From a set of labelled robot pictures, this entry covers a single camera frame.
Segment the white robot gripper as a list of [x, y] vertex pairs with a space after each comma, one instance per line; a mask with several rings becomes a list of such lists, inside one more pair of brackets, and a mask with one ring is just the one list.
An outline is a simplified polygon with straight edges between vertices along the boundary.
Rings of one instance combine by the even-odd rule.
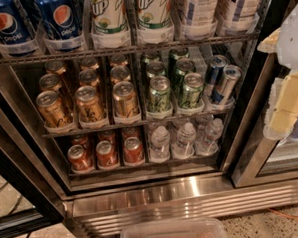
[[288, 133], [298, 117], [298, 3], [280, 29], [261, 41], [257, 50], [267, 54], [277, 52], [279, 64], [295, 70], [282, 80], [273, 116], [268, 124], [277, 134]]

